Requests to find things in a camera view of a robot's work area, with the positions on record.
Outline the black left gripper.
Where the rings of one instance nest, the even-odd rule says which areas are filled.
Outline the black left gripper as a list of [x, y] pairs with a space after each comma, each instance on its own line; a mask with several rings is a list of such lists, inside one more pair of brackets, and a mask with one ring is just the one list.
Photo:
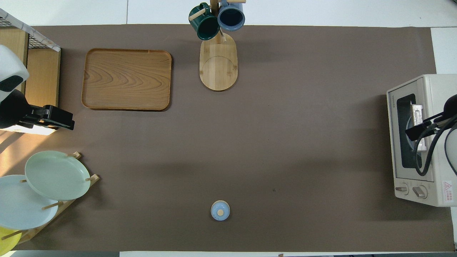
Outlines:
[[60, 127], [66, 130], [74, 130], [75, 121], [72, 113], [53, 105], [45, 105], [43, 107], [31, 105], [30, 107], [32, 111], [31, 114], [26, 115], [26, 123], [54, 130]]

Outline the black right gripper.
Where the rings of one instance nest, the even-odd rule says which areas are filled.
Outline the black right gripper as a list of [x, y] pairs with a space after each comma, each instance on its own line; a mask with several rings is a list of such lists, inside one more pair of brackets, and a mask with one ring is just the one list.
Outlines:
[[421, 140], [422, 138], [435, 135], [440, 130], [446, 130], [445, 125], [451, 121], [451, 118], [451, 115], [442, 112], [439, 115], [427, 118], [418, 125], [407, 128], [405, 133], [411, 141]]

